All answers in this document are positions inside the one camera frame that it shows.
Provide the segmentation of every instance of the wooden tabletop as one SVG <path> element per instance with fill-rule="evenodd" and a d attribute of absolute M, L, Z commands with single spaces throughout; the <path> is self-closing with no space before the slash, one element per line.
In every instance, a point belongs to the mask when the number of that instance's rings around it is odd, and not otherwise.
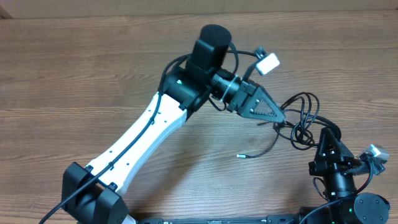
<path fill-rule="evenodd" d="M 38 223 L 60 201 L 69 164 L 84 166 L 130 127 L 205 24 L 229 29 L 239 50 L 279 56 L 274 72 L 253 75 L 277 102 L 310 91 L 354 154 L 389 150 L 365 191 L 387 198 L 388 223 L 398 223 L 398 11 L 0 21 L 0 223 Z M 241 57 L 240 74 L 251 60 Z M 133 180 L 132 215 L 262 217 L 323 203 L 308 174 L 315 150 L 280 139 L 265 156 L 236 158 L 275 137 L 257 123 L 206 103 Z M 366 176 L 355 179 L 359 187 Z M 76 221 L 59 211 L 48 223 Z"/>

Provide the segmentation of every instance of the wooden table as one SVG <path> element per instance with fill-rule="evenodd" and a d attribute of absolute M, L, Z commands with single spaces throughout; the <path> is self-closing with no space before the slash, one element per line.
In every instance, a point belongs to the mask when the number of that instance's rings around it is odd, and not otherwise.
<path fill-rule="evenodd" d="M 398 223 L 397 11 L 0 21 L 0 223 L 37 223 L 60 201 L 68 165 L 110 147 L 148 105 L 165 65 L 211 23 L 240 50 L 263 45 L 279 56 L 278 69 L 253 76 L 276 101 L 310 91 L 354 154 L 372 143 L 389 149 L 387 170 L 366 191 L 388 198 L 389 223 Z M 241 57 L 240 74 L 251 60 Z M 131 213 L 260 217 L 323 203 L 308 174 L 315 150 L 281 139 L 258 159 L 236 158 L 274 138 L 257 122 L 205 104 L 139 171 L 124 197 Z M 52 218 L 75 223 L 63 211 Z"/>

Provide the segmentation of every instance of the robotic arm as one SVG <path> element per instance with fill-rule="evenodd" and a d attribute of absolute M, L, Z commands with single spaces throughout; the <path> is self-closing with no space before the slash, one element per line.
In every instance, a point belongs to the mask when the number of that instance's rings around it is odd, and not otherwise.
<path fill-rule="evenodd" d="M 221 68 L 227 53 L 234 53 L 236 58 L 236 67 L 233 72 Z M 237 54 L 248 54 L 257 58 L 243 77 L 236 74 L 239 63 Z M 182 68 L 181 64 L 184 61 L 187 61 L 186 66 Z M 173 63 L 176 64 L 167 73 Z M 62 202 L 50 211 L 40 224 L 61 207 L 81 224 L 136 224 L 135 219 L 128 215 L 129 209 L 121 197 L 128 190 L 137 171 L 157 147 L 167 136 L 181 127 L 205 101 L 211 101 L 210 95 L 223 102 L 225 109 L 230 112 L 236 111 L 243 118 L 270 121 L 277 125 L 289 124 L 284 121 L 283 112 L 286 110 L 282 111 L 286 106 L 277 106 L 263 86 L 249 79 L 254 69 L 261 75 L 265 75 L 278 65 L 277 57 L 274 54 L 267 55 L 261 47 L 254 53 L 237 51 L 231 42 L 231 34 L 224 27 L 207 25 L 202 28 L 200 38 L 196 41 L 192 53 L 176 58 L 167 66 L 162 75 L 159 92 L 154 95 L 141 117 L 122 137 L 86 167 L 83 168 L 76 162 L 68 167 L 63 175 Z M 310 163 L 310 174 L 324 178 L 326 193 L 329 194 L 327 199 L 330 203 L 340 203 L 339 200 L 342 197 L 358 194 L 352 176 L 363 173 L 373 175 L 371 170 L 376 167 L 376 164 L 378 172 L 382 172 L 386 154 L 374 149 L 372 152 L 367 152 L 361 160 L 353 159 L 346 148 L 338 148 L 342 145 L 340 139 L 333 139 L 333 133 L 329 133 L 330 135 L 327 133 L 326 128 L 322 136 L 328 136 L 325 139 L 329 141 L 324 140 L 323 144 L 320 143 L 323 148 L 318 146 L 317 156 L 314 162 Z M 338 152 L 338 155 L 345 156 L 336 157 L 337 153 L 331 153 L 330 146 L 335 146 L 334 152 Z M 351 188 L 342 190 L 346 186 L 351 186 Z M 387 201 L 382 201 L 382 205 L 387 205 Z M 388 210 L 385 216 L 385 208 L 387 207 L 383 207 L 383 218 L 386 222 Z M 316 210 L 306 211 L 307 213 L 300 212 L 300 214 L 308 215 Z M 343 223 L 340 222 L 341 213 L 336 209 L 332 208 L 329 214 L 331 214 L 329 220 L 338 220 L 339 222 L 336 223 Z M 275 215 L 265 217 L 260 222 L 264 224 L 264 221 L 269 220 L 271 223 L 273 219 L 280 217 Z M 287 217 L 284 216 L 280 220 L 288 220 L 289 224 L 297 224 L 300 220 L 298 215 L 291 215 L 290 219 Z M 300 224 L 306 219 L 306 217 L 302 218 Z M 150 224 L 152 222 L 159 224 L 163 220 L 149 221 Z"/>

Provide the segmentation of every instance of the wooden surface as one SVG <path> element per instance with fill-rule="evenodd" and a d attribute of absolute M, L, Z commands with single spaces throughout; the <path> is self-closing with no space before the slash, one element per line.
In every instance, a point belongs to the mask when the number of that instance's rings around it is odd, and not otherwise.
<path fill-rule="evenodd" d="M 397 11 L 0 21 L 0 223 L 37 223 L 58 203 L 67 166 L 87 164 L 130 127 L 165 65 L 209 23 L 228 28 L 238 49 L 279 56 L 278 69 L 253 76 L 276 101 L 310 91 L 354 154 L 389 149 L 366 191 L 388 198 L 398 223 Z M 240 73 L 250 61 L 241 57 Z M 259 217 L 323 203 L 308 174 L 314 150 L 281 139 L 261 158 L 235 157 L 274 138 L 256 123 L 205 104 L 139 171 L 124 197 L 131 213 Z M 75 221 L 59 211 L 49 223 Z"/>
<path fill-rule="evenodd" d="M 398 8 L 398 0 L 0 0 L 0 4 L 16 19 Z"/>

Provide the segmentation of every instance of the wood grain surface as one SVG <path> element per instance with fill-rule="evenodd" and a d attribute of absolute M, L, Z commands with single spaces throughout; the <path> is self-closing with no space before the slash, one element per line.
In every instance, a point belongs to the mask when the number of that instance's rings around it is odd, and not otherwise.
<path fill-rule="evenodd" d="M 278 69 L 253 76 L 276 101 L 310 91 L 354 154 L 372 143 L 389 149 L 387 170 L 366 191 L 387 198 L 388 223 L 398 223 L 397 11 L 0 21 L 0 223 L 38 223 L 60 201 L 68 165 L 110 147 L 148 105 L 166 64 L 212 23 L 240 50 L 263 45 L 279 56 Z M 241 57 L 240 74 L 251 60 Z M 206 103 L 139 171 L 124 197 L 131 214 L 261 217 L 323 203 L 308 174 L 315 150 L 280 139 L 265 156 L 236 158 L 275 137 L 257 123 Z M 75 221 L 59 211 L 49 223 Z"/>
<path fill-rule="evenodd" d="M 0 4 L 16 19 L 398 8 L 398 0 L 0 0 Z"/>

